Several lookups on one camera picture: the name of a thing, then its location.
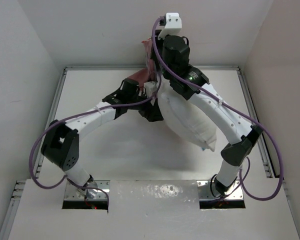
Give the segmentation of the red patterned pillowcase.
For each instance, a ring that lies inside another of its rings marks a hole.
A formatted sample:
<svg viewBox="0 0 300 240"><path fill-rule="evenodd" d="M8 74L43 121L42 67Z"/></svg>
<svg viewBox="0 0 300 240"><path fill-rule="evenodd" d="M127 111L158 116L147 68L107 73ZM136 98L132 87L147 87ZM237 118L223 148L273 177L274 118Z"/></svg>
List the red patterned pillowcase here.
<svg viewBox="0 0 300 240"><path fill-rule="evenodd" d="M152 39L149 38L147 40L144 40L142 41L142 44L145 49L145 68L127 77L130 80L134 80L138 82L140 88L142 88L145 83L156 80L155 63L151 59L152 48L153 48Z"/></svg>

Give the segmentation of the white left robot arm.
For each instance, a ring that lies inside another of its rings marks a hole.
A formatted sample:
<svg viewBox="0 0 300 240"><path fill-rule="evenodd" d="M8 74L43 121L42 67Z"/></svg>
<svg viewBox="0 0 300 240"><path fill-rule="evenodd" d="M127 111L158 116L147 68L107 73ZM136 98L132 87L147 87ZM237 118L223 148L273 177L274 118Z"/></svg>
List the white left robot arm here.
<svg viewBox="0 0 300 240"><path fill-rule="evenodd" d="M72 119L51 122L41 154L58 166L78 189L91 188L93 177L78 163L80 142L98 127L116 120L129 110L138 111L149 122L162 121L156 100L160 87L161 82L150 81L140 86L133 79L124 79L118 89L87 112Z"/></svg>

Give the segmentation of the white pillow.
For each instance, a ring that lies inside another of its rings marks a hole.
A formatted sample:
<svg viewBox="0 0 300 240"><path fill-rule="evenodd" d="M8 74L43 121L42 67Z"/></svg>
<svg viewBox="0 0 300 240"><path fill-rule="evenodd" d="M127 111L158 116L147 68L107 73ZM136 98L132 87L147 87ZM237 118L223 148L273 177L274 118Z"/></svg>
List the white pillow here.
<svg viewBox="0 0 300 240"><path fill-rule="evenodd" d="M216 149L217 126L197 106L176 93L163 79L157 102L165 124L182 139L212 152Z"/></svg>

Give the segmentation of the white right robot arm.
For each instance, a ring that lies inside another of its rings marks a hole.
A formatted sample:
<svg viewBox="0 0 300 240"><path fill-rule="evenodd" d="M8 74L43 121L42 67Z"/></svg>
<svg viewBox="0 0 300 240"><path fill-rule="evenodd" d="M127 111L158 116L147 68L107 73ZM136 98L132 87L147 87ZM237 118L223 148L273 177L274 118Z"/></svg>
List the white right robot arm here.
<svg viewBox="0 0 300 240"><path fill-rule="evenodd" d="M226 107L209 78L189 64L189 54L181 36L152 37L149 60L162 77L157 104L168 127L197 146L215 151L217 129L224 134L228 143L220 152L222 164L210 189L220 198L236 181L263 130Z"/></svg>

